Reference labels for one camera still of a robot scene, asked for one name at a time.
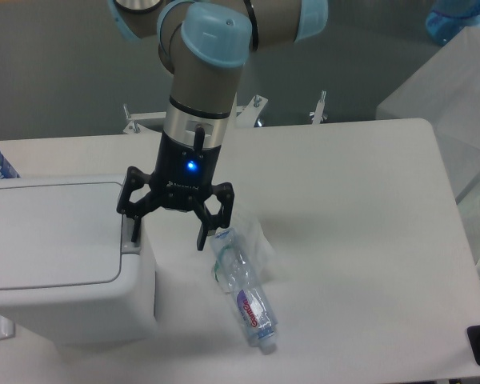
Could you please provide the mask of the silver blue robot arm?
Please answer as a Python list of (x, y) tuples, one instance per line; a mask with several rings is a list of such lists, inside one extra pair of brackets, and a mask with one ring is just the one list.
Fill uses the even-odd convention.
[(213, 177), (243, 67), (253, 52), (320, 34), (326, 1), (111, 1), (125, 38), (155, 36), (173, 81), (154, 171), (129, 167), (117, 211), (137, 241), (144, 216), (158, 208), (193, 212), (197, 247), (230, 224), (234, 189)]

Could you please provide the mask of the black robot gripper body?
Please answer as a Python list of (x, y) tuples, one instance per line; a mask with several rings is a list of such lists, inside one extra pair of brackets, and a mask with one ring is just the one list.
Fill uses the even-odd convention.
[(148, 207), (188, 212), (193, 209), (189, 198), (203, 204), (217, 197), (212, 184), (220, 148), (205, 148), (205, 133), (198, 131), (190, 145), (184, 145), (163, 134), (154, 172), (150, 177)]

